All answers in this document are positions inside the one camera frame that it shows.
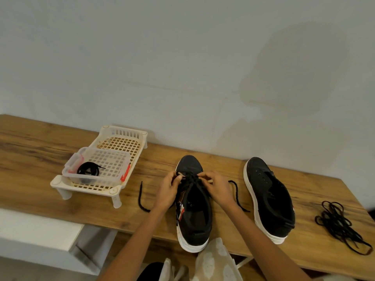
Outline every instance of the plastic container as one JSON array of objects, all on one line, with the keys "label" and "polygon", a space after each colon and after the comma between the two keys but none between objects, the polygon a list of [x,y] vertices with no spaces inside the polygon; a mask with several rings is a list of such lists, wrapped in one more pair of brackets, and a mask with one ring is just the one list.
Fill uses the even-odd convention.
[{"label": "plastic container", "polygon": [[[77,174],[79,166],[86,162],[96,163],[105,169],[99,168],[98,176]],[[121,184],[121,177],[129,163],[129,152],[83,147],[68,160],[62,173],[76,184],[109,188]]]},{"label": "plastic container", "polygon": [[82,178],[77,179],[77,175],[79,174],[77,174],[76,167],[78,168],[81,165],[78,165],[78,162],[81,162],[82,158],[76,156],[74,161],[68,161],[65,165],[65,167],[68,167],[68,170],[63,173],[64,175],[57,175],[51,181],[51,187],[55,188],[64,200],[71,198],[74,191],[78,191],[109,196],[112,198],[113,207],[119,208],[121,206],[120,191],[128,183],[142,150],[147,148],[147,132],[106,125],[100,129],[98,137],[90,144],[89,148],[130,154],[130,167],[129,170],[125,169],[125,171],[128,170],[128,173],[124,181],[104,186],[103,183],[101,183],[102,176],[96,177],[98,180],[95,183],[86,183],[86,179],[95,179],[92,176],[89,176],[89,178],[85,177],[84,180],[81,180]]}]

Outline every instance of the white wall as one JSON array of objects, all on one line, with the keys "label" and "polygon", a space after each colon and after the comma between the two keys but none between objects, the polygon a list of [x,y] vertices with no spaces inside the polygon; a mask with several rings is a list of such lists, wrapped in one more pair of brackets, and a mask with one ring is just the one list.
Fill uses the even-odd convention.
[{"label": "white wall", "polygon": [[375,0],[0,0],[0,110],[340,177],[375,206]]}]

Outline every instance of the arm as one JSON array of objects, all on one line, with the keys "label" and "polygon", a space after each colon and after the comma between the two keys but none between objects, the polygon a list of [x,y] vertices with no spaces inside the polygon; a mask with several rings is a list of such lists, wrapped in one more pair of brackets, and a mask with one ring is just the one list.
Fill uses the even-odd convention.
[{"label": "arm", "polygon": [[212,198],[240,232],[268,281],[311,281],[305,272],[276,246],[235,203],[227,180],[217,172],[198,174]]},{"label": "arm", "polygon": [[152,235],[176,198],[182,175],[171,184],[174,174],[170,172],[162,180],[151,212],[97,281],[134,281],[137,278]]}]

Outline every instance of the black sneaker with laces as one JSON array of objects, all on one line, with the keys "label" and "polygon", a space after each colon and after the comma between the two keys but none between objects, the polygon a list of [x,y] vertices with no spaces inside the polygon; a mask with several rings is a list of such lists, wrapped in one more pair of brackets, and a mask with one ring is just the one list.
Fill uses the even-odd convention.
[{"label": "black sneaker with laces", "polygon": [[176,167],[183,174],[176,196],[177,237],[181,247],[190,252],[202,251],[212,229],[210,195],[197,174],[203,171],[192,155],[184,156]]},{"label": "black sneaker with laces", "polygon": [[275,244],[282,244],[296,222],[287,188],[257,157],[246,162],[243,179],[253,199],[255,224]]}]

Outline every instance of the floor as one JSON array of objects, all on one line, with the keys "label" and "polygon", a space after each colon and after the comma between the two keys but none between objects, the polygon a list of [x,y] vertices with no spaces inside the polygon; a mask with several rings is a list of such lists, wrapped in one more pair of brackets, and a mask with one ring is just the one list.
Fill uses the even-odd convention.
[{"label": "floor", "polygon": [[[46,265],[0,257],[1,281],[94,281],[96,276],[58,269]],[[354,279],[329,276],[324,281],[354,281]]]}]

